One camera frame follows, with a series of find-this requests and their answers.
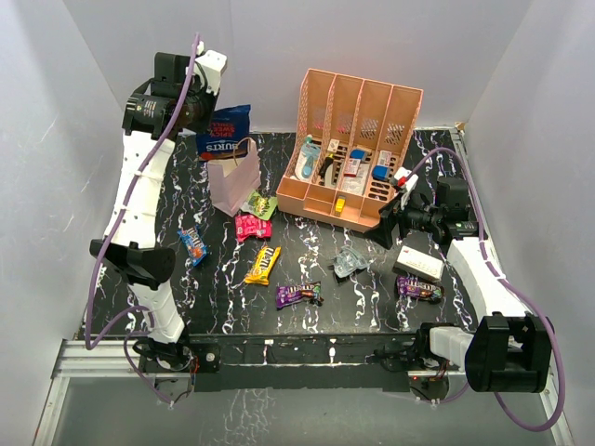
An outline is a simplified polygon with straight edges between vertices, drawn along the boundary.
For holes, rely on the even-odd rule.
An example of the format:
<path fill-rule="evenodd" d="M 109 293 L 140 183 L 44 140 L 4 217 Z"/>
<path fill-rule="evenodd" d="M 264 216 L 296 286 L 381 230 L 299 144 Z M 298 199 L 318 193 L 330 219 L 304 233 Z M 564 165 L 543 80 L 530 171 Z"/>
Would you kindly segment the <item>blue Burts chips bag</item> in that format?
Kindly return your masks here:
<path fill-rule="evenodd" d="M 201 161 L 241 158 L 247 147 L 240 141 L 250 135 L 251 105 L 237 105 L 214 112 L 206 134 L 196 136 L 196 149 Z"/>

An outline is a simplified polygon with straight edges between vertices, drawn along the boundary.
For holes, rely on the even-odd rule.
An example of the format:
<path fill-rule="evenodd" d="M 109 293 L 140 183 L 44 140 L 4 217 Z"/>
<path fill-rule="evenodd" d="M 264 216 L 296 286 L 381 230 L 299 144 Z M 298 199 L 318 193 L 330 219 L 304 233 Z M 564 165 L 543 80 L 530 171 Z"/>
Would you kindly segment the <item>clear silver snack wrapper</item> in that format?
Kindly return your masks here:
<path fill-rule="evenodd" d="M 351 274 L 367 269 L 372 261 L 350 246 L 343 246 L 333 257 L 330 269 L 337 282 L 344 282 Z"/>

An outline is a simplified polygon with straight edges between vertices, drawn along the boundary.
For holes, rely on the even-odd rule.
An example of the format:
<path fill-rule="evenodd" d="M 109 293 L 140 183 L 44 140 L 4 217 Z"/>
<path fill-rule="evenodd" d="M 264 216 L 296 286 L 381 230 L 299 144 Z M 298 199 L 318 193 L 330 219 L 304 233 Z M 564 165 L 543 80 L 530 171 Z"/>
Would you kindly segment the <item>pale pink paper bag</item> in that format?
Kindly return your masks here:
<path fill-rule="evenodd" d="M 257 144 L 243 138 L 227 160 L 206 163 L 208 186 L 213 206 L 228 216 L 235 216 L 250 193 L 260 186 L 260 161 Z"/>

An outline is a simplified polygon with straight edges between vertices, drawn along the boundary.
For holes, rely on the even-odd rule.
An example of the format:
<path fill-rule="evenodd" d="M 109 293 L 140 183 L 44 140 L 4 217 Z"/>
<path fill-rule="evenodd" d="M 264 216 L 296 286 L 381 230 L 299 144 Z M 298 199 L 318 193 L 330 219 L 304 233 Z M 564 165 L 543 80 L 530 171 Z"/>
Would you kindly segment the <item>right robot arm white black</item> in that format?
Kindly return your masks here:
<path fill-rule="evenodd" d="M 462 281 L 479 321 L 472 333 L 452 323 L 422 323 L 409 357 L 428 369 L 453 363 L 477 392 L 543 391 L 552 353 L 546 325 L 503 285 L 494 259 L 481 247 L 485 232 L 472 213 L 466 181 L 439 178 L 433 202 L 416 192 L 417 176 L 405 169 L 390 184 L 396 194 L 380 208 L 379 223 L 366 237 L 390 248 L 395 230 L 401 239 L 412 230 L 423 231 L 446 251 L 440 260 L 403 244 L 395 265 L 409 274 L 398 278 L 398 295 L 413 296 L 424 285 L 436 286 L 449 266 Z"/>

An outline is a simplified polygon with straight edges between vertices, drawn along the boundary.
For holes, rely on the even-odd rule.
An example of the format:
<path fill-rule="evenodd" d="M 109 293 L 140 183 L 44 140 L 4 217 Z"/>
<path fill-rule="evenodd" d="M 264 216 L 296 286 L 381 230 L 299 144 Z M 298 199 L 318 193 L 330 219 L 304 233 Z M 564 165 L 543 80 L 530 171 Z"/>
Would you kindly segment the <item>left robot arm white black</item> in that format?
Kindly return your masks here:
<path fill-rule="evenodd" d="M 148 330 L 133 349 L 171 371 L 187 369 L 193 353 L 170 283 L 176 255 L 159 246 L 155 235 L 157 205 L 179 134 L 201 134 L 210 126 L 227 61 L 202 48 L 192 57 L 156 53 L 152 78 L 126 102 L 123 164 L 110 222 L 89 245 L 97 266 L 122 277 L 143 313 Z"/>

